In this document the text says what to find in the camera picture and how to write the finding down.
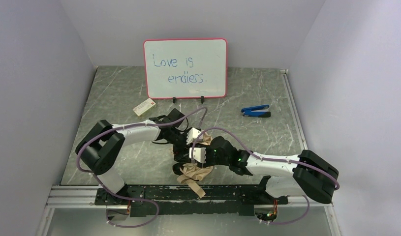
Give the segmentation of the beige and black umbrella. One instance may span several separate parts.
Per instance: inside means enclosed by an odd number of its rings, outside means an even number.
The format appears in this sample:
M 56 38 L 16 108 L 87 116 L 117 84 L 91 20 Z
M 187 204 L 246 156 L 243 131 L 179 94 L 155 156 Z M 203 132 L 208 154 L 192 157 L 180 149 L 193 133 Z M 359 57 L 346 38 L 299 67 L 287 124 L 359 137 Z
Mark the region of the beige and black umbrella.
M 174 161 L 176 161 L 172 166 L 172 171 L 178 176 L 177 181 L 190 187 L 200 199 L 203 198 L 206 193 L 198 182 L 209 175 L 214 167 L 198 167 L 196 163 L 192 163 L 188 157 L 188 148 L 185 146 L 173 145 L 172 152 Z

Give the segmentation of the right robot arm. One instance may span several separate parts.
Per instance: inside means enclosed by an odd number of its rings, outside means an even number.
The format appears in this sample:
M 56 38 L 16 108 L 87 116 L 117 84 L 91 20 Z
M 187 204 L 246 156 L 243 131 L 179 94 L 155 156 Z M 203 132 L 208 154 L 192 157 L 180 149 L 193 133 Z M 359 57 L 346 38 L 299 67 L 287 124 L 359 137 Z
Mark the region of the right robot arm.
M 204 167 L 222 165 L 240 176 L 262 176 L 265 191 L 274 198 L 305 195 L 330 204 L 339 171 L 311 150 L 295 155 L 265 155 L 236 149 L 222 136 L 205 147 Z

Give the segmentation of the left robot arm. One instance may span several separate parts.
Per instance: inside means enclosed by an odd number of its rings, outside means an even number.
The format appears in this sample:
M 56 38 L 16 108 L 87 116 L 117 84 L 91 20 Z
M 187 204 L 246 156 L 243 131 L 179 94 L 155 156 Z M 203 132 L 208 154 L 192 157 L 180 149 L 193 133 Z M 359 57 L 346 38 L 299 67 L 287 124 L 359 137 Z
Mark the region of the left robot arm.
M 76 147 L 76 154 L 111 192 L 128 197 L 128 187 L 114 163 L 122 147 L 141 142 L 186 145 L 186 134 L 179 130 L 184 114 L 173 109 L 168 115 L 150 118 L 145 122 L 119 125 L 100 120 Z

